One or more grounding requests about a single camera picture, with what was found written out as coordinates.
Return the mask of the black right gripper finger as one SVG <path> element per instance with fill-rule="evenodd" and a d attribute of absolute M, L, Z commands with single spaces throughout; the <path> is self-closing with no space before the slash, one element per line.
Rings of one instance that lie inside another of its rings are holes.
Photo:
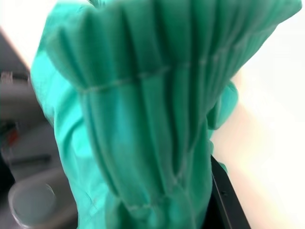
<path fill-rule="evenodd" d="M 226 171 L 211 157 L 213 190 L 206 229 L 251 229 Z"/>

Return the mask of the green shorts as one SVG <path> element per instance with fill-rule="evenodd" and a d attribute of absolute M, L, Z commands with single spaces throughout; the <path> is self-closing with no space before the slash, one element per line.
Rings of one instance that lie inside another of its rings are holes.
<path fill-rule="evenodd" d="M 77 229 L 200 229 L 231 78 L 301 0 L 57 0 L 31 82 Z"/>

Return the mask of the silver robot body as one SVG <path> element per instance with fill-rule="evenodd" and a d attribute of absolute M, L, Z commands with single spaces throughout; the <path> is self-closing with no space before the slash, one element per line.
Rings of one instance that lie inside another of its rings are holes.
<path fill-rule="evenodd" d="M 16 182 L 0 203 L 0 229 L 77 229 L 78 211 L 62 168 Z"/>

